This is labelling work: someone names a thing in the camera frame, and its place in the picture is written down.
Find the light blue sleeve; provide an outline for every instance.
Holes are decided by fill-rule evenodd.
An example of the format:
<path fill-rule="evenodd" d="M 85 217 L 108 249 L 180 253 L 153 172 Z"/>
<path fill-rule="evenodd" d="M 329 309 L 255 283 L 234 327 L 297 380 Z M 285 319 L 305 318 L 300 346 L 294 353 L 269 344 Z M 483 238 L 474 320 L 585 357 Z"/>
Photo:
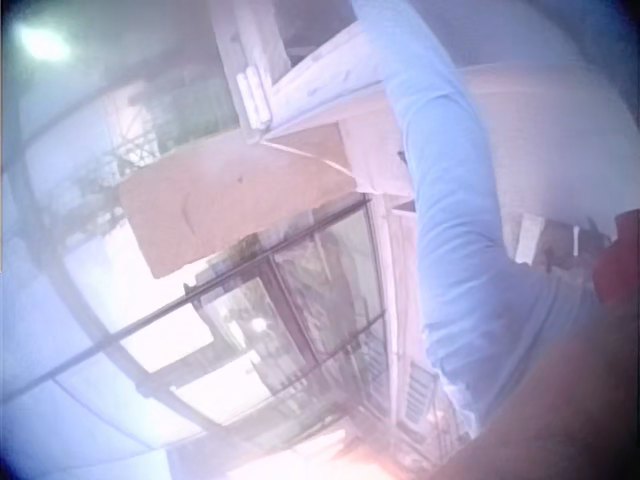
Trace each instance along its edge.
<path fill-rule="evenodd" d="M 472 434 L 595 296 L 514 263 L 487 135 L 446 51 L 404 0 L 353 0 L 380 57 L 418 215 L 427 356 Z"/>

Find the glass pane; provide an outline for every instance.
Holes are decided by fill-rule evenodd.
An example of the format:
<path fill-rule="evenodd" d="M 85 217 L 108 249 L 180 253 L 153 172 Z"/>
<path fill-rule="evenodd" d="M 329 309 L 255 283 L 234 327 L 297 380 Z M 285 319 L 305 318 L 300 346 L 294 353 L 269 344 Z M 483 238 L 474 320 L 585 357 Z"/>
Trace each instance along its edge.
<path fill-rule="evenodd" d="M 234 424 L 232 432 L 265 449 L 284 448 L 344 415 L 347 404 L 348 397 L 318 369 Z"/>
<path fill-rule="evenodd" d="M 260 278 L 216 296 L 202 297 L 202 311 L 229 342 L 253 352 L 254 368 L 267 388 L 281 388 L 299 374 L 304 359 Z"/>
<path fill-rule="evenodd" d="M 187 305 L 125 338 L 122 346 L 147 371 L 155 372 L 214 341 L 211 330 Z"/>
<path fill-rule="evenodd" d="M 186 403 L 227 425 L 270 400 L 300 375 L 304 359 L 260 278 L 221 295 L 204 295 L 199 312 L 238 356 L 176 390 Z"/>
<path fill-rule="evenodd" d="M 152 397 L 144 397 L 133 381 L 100 354 L 57 377 L 74 398 L 130 437 L 152 447 L 202 433 Z"/>
<path fill-rule="evenodd" d="M 320 355 L 329 355 L 380 313 L 364 211 L 278 253 L 276 263 Z"/>
<path fill-rule="evenodd" d="M 323 365 L 331 384 L 351 399 L 368 403 L 380 415 L 389 414 L 389 369 L 379 320 Z"/>
<path fill-rule="evenodd" d="M 227 425 L 271 396 L 257 372 L 259 363 L 260 357 L 251 351 L 176 390 L 176 395 L 214 422 Z"/>

